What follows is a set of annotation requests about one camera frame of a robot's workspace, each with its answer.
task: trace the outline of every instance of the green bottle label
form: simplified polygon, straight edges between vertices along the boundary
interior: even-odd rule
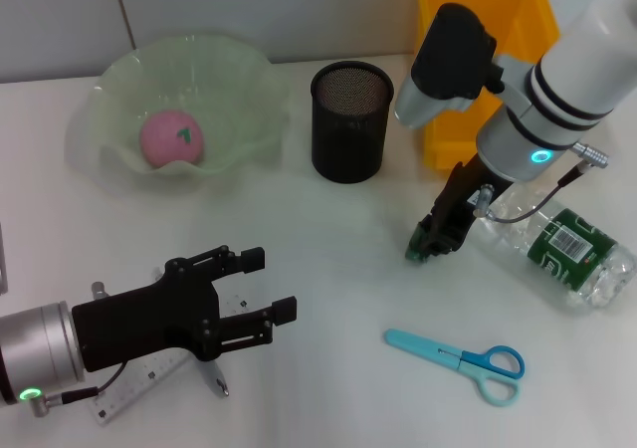
[[[617,242],[570,209],[546,225],[528,257],[553,277],[578,291]]]

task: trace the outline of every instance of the white wall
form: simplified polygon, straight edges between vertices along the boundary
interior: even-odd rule
[[[95,75],[128,51],[117,0],[0,0],[0,82]]]
[[[407,53],[415,0],[123,0],[137,45],[222,31],[276,61]],[[559,24],[591,0],[550,0]],[[130,50],[116,0],[0,0],[0,82],[97,75]]]

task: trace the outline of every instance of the plastic water bottle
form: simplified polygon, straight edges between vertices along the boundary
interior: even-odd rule
[[[544,197],[514,185],[491,209],[502,219],[512,219],[529,212]],[[637,259],[627,248],[554,199],[523,221],[503,224],[485,218],[475,226],[481,243],[487,238],[492,247],[504,246],[505,252],[526,258],[575,299],[595,308],[608,305],[637,273]]]

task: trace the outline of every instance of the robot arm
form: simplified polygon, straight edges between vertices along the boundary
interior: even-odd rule
[[[456,165],[418,224],[410,259],[460,249],[483,188],[489,204],[568,150],[589,165],[607,165],[605,154],[579,140],[637,88],[637,0],[596,0],[535,65],[494,53],[478,17],[443,5],[402,85],[396,117],[413,128],[442,111],[464,111],[482,87],[504,102],[478,133],[477,154]]]
[[[98,288],[94,301],[70,312],[61,302],[0,318],[0,406],[44,398],[46,392],[83,381],[84,370],[165,348],[185,348],[209,361],[227,351],[271,343],[273,325],[297,318],[294,297],[220,319],[219,298],[211,284],[264,267],[262,248],[235,255],[222,246],[168,261],[162,278],[148,287],[111,297]],[[65,404],[97,392],[93,387],[52,399]]]

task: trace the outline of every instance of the pink ball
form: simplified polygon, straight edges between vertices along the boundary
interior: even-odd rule
[[[194,117],[168,110],[151,115],[139,134],[141,152],[154,167],[172,161],[196,163],[203,153],[203,133]]]

